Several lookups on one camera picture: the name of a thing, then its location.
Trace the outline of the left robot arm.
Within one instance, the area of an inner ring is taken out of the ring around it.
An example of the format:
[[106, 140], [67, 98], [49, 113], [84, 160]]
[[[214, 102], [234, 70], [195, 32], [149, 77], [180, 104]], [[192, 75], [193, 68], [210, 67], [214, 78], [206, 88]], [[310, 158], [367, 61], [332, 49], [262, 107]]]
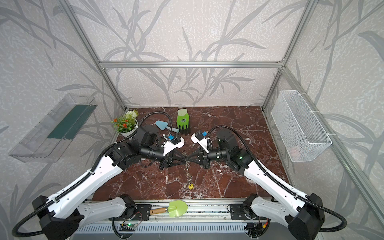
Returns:
[[144, 121], [156, 113], [149, 113], [135, 130], [124, 139], [106, 147], [94, 165], [83, 175], [49, 196], [39, 196], [33, 201], [34, 211], [20, 220], [12, 229], [16, 238], [45, 235], [49, 240], [65, 240], [79, 227], [107, 218], [120, 218], [133, 208], [129, 197], [118, 197], [107, 202], [83, 206], [83, 201], [104, 183], [119, 175], [141, 159], [149, 159], [172, 166], [173, 154], [185, 144], [180, 134], [169, 133], [160, 147], [157, 129]]

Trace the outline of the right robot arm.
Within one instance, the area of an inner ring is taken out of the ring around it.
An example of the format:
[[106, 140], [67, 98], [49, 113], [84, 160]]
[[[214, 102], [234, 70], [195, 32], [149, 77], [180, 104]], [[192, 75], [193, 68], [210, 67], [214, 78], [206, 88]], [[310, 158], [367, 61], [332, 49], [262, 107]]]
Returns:
[[262, 187], [275, 199], [268, 202], [259, 195], [250, 195], [243, 203], [248, 218], [265, 217], [277, 222], [287, 227], [297, 240], [313, 240], [319, 232], [338, 232], [347, 226], [347, 220], [325, 208], [318, 195], [305, 194], [265, 167], [234, 129], [227, 126], [212, 129], [218, 130], [218, 147], [212, 146], [211, 131], [197, 131], [191, 140], [200, 145], [200, 150], [187, 158], [197, 157], [199, 164], [207, 168], [212, 161], [224, 160], [232, 170]]

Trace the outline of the light blue trowel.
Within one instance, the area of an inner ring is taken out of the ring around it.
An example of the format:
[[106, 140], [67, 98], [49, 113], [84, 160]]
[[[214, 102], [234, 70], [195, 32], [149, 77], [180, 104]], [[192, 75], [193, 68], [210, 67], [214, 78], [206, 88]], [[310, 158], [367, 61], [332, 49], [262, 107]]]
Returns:
[[175, 132], [175, 133], [179, 133], [179, 132], [180, 132], [179, 129], [171, 128], [167, 122], [156, 121], [156, 122], [155, 122], [155, 125], [156, 125], [160, 130], [168, 129], [168, 130], [171, 130], [172, 132]]

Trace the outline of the green work glove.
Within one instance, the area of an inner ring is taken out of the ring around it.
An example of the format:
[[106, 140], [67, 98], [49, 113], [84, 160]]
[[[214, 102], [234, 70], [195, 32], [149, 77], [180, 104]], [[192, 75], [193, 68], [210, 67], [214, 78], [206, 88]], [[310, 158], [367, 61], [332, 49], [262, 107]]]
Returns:
[[187, 135], [190, 133], [190, 116], [187, 109], [178, 110], [177, 127], [180, 134]]

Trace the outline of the potted flower plant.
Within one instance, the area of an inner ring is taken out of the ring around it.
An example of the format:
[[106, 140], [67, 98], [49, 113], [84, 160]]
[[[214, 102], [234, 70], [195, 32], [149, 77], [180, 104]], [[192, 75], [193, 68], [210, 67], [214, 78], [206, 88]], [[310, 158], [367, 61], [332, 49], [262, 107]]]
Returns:
[[139, 126], [137, 121], [138, 116], [139, 113], [137, 110], [127, 111], [112, 121], [113, 127], [120, 135], [128, 137], [132, 135]]

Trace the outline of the left circuit board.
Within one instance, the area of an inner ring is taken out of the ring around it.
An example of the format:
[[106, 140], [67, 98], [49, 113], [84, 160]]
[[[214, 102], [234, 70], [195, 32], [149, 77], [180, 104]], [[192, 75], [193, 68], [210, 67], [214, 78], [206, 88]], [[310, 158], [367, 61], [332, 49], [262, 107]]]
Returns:
[[118, 231], [122, 232], [122, 233], [135, 232], [140, 225], [141, 225], [141, 223], [139, 223], [139, 222], [137, 222], [137, 223], [124, 222], [124, 223], [119, 224]]

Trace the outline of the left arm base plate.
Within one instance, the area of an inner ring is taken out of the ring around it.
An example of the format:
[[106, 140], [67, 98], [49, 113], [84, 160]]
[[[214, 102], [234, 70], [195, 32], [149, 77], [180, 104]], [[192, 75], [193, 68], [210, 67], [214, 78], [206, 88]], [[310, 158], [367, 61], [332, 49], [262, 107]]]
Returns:
[[150, 219], [151, 208], [152, 205], [150, 204], [139, 204], [134, 207], [128, 207], [124, 219], [130, 221], [148, 221]]

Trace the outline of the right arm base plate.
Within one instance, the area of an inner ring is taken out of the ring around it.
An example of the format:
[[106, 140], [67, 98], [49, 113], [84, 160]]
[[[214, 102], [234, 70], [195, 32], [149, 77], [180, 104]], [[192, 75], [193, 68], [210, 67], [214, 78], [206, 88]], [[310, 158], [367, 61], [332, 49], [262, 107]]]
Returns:
[[259, 217], [259, 216], [255, 216], [255, 217], [248, 217], [245, 210], [244, 210], [244, 207], [243, 207], [243, 204], [229, 204], [227, 206], [227, 210], [230, 212], [230, 215], [231, 215], [231, 220], [242, 220], [242, 221], [266, 221], [267, 218], [265, 217]]

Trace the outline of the clear acrylic wall shelf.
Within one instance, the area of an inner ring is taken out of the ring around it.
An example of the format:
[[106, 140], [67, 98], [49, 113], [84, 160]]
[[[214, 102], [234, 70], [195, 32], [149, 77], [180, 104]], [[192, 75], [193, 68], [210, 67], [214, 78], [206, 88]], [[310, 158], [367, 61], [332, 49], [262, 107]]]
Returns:
[[23, 163], [55, 163], [97, 107], [94, 97], [67, 94], [10, 152]]

